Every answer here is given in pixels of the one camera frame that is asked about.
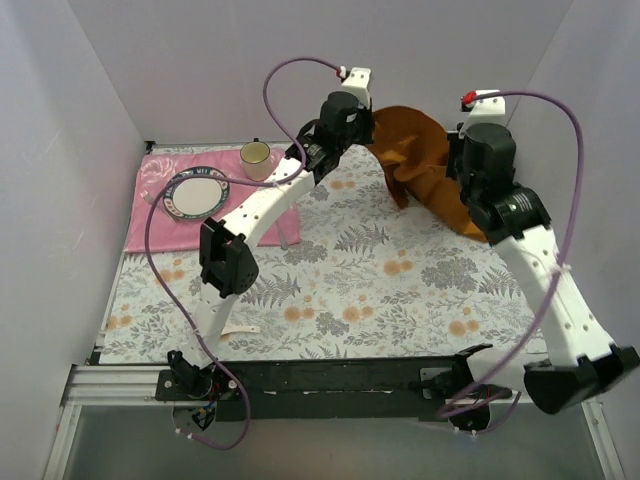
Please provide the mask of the metal fork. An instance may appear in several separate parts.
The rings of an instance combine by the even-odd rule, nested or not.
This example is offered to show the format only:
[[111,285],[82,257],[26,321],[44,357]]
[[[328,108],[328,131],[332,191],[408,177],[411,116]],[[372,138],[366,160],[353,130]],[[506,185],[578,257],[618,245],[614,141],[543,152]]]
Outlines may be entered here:
[[156,196],[150,194],[148,191],[142,191],[140,193],[140,197],[148,205],[156,205],[156,206],[161,205],[161,201],[158,200]]

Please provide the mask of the pink floral placemat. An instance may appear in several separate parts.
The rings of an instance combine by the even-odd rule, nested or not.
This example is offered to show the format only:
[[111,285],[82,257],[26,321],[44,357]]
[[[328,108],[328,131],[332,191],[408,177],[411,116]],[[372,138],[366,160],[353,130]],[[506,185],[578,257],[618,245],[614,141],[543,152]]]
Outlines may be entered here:
[[[189,168],[213,167],[225,175],[234,178],[245,176],[241,167],[240,150],[219,150],[197,154],[151,154],[143,158],[136,176],[135,195],[132,204],[129,234],[125,250],[129,253],[144,251],[144,232],[150,210],[150,202],[143,198],[144,193],[156,196],[162,187],[179,172]],[[150,230],[152,252],[175,252],[197,250],[200,235],[199,220],[175,221],[163,208],[159,207],[153,215]],[[261,246],[281,245],[279,234],[283,233],[290,245],[301,241],[300,218],[294,208],[287,210],[272,225],[259,241]]]

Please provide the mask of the metal spoon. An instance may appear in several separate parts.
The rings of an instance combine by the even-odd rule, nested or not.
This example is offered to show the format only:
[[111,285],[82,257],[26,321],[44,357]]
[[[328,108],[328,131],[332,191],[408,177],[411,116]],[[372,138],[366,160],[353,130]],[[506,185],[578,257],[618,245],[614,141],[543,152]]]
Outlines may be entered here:
[[277,231],[278,231],[278,234],[279,234],[281,248],[283,250],[288,250],[289,249],[289,243],[287,241],[287,238],[286,238],[286,235],[285,235],[284,231],[279,226],[277,226]]

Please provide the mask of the floral tablecloth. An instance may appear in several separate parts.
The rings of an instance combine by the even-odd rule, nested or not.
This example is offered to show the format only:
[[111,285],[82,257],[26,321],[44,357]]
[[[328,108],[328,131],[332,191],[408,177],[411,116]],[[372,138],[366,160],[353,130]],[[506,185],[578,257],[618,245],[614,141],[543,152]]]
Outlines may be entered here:
[[515,344],[533,315],[486,245],[421,205],[399,209],[377,160],[350,149],[301,198],[301,241],[259,248],[260,274],[227,326],[260,334],[220,340],[222,360],[449,355]]

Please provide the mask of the brown satin napkin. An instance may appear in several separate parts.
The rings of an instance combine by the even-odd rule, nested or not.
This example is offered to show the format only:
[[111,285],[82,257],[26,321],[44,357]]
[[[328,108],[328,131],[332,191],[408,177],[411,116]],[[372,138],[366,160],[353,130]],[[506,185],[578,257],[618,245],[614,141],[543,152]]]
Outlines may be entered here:
[[378,160],[389,193],[404,209],[414,197],[449,229],[485,243],[460,200],[460,190],[446,176],[449,143],[446,130],[420,110],[390,106],[373,113],[375,128],[369,151]]

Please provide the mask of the cream enamel mug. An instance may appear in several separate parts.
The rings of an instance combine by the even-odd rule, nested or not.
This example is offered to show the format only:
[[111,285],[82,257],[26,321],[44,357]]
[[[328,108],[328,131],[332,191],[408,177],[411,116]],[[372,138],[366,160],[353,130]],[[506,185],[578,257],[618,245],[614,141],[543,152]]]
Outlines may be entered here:
[[241,148],[240,159],[245,175],[255,182],[267,179],[274,170],[270,147],[258,140]]

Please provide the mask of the aluminium frame rail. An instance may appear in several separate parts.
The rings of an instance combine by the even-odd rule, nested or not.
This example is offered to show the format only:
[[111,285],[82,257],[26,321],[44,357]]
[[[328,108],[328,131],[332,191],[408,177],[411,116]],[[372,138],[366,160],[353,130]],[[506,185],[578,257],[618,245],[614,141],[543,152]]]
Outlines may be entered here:
[[162,365],[71,367],[43,479],[62,479],[85,406],[157,405],[154,399]]

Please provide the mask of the green rimmed white plate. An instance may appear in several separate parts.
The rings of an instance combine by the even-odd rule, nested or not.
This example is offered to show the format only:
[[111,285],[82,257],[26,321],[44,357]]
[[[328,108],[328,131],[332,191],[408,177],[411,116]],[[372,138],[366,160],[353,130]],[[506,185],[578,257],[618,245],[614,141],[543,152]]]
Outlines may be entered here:
[[230,197],[226,175],[213,167],[195,166],[180,171],[162,196],[164,210],[177,220],[203,220],[220,211]]

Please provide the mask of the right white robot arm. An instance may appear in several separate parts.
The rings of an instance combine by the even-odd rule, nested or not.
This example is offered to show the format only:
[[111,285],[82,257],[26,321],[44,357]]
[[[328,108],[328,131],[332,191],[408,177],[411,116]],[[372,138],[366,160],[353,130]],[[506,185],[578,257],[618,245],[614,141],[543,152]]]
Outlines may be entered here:
[[537,194],[514,180],[516,144],[499,124],[450,132],[447,177],[458,183],[472,220],[505,262],[529,308],[546,351],[513,357],[489,345],[456,356],[454,389],[475,397],[488,384],[527,394],[546,414],[609,391],[639,366],[598,323],[560,258],[550,217]]

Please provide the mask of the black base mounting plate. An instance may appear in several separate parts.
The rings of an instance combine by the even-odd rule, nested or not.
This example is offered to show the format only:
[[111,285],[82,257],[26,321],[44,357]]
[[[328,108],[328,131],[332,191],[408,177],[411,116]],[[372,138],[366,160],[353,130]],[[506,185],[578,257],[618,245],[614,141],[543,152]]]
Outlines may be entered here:
[[219,421],[417,418],[433,420],[461,389],[452,356],[231,361],[198,369],[173,353],[155,398],[216,405]]

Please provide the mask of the white ceramic soup spoon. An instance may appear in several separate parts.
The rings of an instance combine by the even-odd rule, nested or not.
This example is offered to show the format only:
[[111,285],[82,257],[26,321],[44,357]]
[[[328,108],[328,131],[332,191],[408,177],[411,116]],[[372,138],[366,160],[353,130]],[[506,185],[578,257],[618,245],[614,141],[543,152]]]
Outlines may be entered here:
[[258,326],[226,326],[223,328],[220,339],[228,341],[234,334],[260,334],[261,329]]

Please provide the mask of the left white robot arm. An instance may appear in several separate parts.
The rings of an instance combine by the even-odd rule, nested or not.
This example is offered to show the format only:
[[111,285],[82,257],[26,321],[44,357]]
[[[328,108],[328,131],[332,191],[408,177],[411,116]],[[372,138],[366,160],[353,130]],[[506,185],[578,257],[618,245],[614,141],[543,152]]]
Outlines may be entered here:
[[194,338],[180,351],[168,354],[174,384],[193,400],[205,398],[213,386],[206,368],[217,347],[231,309],[251,288],[259,268],[253,250],[267,230],[295,201],[310,192],[337,168],[352,145],[373,142],[371,96],[343,88],[329,94],[318,119],[305,125],[267,179],[231,213],[200,228],[200,300],[193,323]]

